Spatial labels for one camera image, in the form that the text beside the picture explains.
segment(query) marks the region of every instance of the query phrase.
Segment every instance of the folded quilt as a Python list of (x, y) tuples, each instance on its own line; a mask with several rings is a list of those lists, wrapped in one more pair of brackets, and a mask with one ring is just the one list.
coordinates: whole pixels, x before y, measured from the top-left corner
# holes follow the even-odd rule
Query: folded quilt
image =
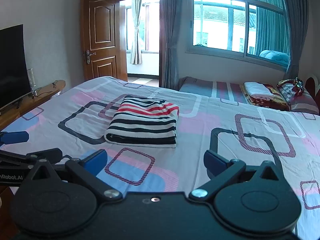
[(275, 96), (263, 85), (257, 82), (245, 82), (245, 90), (253, 98), (271, 100)]
[(104, 137), (116, 144), (175, 148), (179, 107), (163, 99), (126, 96)]

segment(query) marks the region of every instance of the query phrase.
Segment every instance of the tied curtain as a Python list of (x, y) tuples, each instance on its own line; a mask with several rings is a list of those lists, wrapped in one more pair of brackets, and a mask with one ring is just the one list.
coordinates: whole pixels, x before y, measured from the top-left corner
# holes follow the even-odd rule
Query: tied curtain
[(131, 48), (130, 63), (142, 64), (139, 24), (141, 19), (142, 0), (132, 0), (132, 19), (134, 23), (134, 40)]
[[(259, 0), (266, 3), (273, 4), (279, 8), (282, 8), (282, 0)], [(285, 24), (284, 16), (257, 7), (257, 37), (256, 37), (256, 49), (255, 55), (259, 56), (264, 50), (274, 50), (290, 54), (289, 44), (287, 39), (287, 28)]]
[(299, 61), (308, 30), (309, 0), (284, 0), (284, 3), (290, 26), (289, 45), (291, 47), (291, 57), (284, 79), (292, 79), (299, 74)]
[(160, 0), (160, 6), (166, 44), (161, 87), (177, 89), (179, 83), (177, 42), (181, 21), (182, 0)]

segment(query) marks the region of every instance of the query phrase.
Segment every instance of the window frame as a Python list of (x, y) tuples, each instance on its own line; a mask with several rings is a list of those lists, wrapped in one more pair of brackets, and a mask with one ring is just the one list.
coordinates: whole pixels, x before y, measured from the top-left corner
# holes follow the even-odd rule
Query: window frame
[[(259, 0), (236, 0), (240, 2), (245, 3), (245, 39), (244, 39), (244, 52), (236, 52), (232, 50), (225, 50), (225, 49), (216, 49), (216, 48), (209, 48), (209, 47), (202, 47), (202, 46), (194, 46), (193, 45), (193, 38), (194, 38), (194, 0), (188, 0), (188, 16), (190, 20), (190, 26), (189, 26), (189, 32), (187, 35), (187, 49), (186, 53), (191, 54), (200, 54), (200, 55), (208, 55), (208, 56), (216, 56), (216, 57), (225, 57), (235, 60), (242, 60), (249, 63), (257, 64), (257, 65), (263, 65), (266, 67), (270, 67), (276, 70), (286, 71), (288, 66), (277, 64), (274, 61), (268, 60), (266, 58), (261, 59), (261, 57), (255, 56), (250, 54), (250, 56), (247, 56), (248, 54), (248, 41), (249, 41), (249, 5), (261, 7), (276, 13), (279, 13), (281, 15), (284, 15), (286, 17), (284, 9), (281, 9), (273, 4), (265, 3), (263, 1)], [(218, 3), (213, 2), (202, 2), (206, 5), (211, 6), (217, 6)]]
[[(156, 3), (160, 3), (160, 2), (148, 2), (148, 3), (143, 3), (142, 6), (145, 6), (146, 7), (146, 19), (145, 19), (145, 34), (144, 34), (144, 37), (145, 37), (145, 47), (144, 49), (141, 50), (141, 53), (150, 53), (150, 54), (159, 54), (159, 51), (156, 52), (156, 51), (150, 51), (150, 50), (147, 50), (148, 49), (148, 46), (149, 46), (149, 5), (150, 4), (156, 4)], [(128, 14), (128, 9), (132, 8), (132, 6), (126, 6), (125, 7), (125, 28), (126, 28), (126, 36), (125, 36), (125, 44), (126, 44), (126, 52), (127, 53), (131, 53), (131, 49), (129, 49), (128, 47), (128, 40), (127, 40), (127, 37), (128, 37), (128, 18), (127, 18), (127, 14)]]

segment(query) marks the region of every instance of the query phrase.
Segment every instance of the black robotic device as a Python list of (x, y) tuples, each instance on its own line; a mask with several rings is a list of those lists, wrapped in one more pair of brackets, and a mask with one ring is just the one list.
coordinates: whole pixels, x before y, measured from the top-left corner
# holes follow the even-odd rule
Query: black robotic device
[[(62, 158), (69, 160), (57, 165)], [(273, 162), (247, 166), (207, 151), (212, 179), (188, 197), (124, 197), (96, 178), (106, 162), (105, 150), (84, 160), (59, 149), (27, 156), (0, 150), (0, 185), (20, 186), (11, 204), (20, 230), (14, 239), (298, 239), (292, 230), (301, 205)]]

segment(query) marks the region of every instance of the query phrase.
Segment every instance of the cable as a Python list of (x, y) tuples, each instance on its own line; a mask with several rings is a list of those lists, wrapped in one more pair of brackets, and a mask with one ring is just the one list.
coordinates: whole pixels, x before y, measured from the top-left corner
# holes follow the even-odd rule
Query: cable
[(57, 88), (57, 85), (56, 85), (57, 82), (58, 82), (58, 80), (56, 80), (55, 82), (52, 83), (52, 85), (53, 85), (53, 90), (48, 91), (48, 92), (43, 92), (43, 93), (41, 93), (40, 95), (34, 95), (34, 96), (35, 96), (35, 97), (39, 97), (39, 96), (41, 96), (42, 94), (47, 94), (47, 93), (51, 93), (51, 92), (55, 91), (55, 89)]

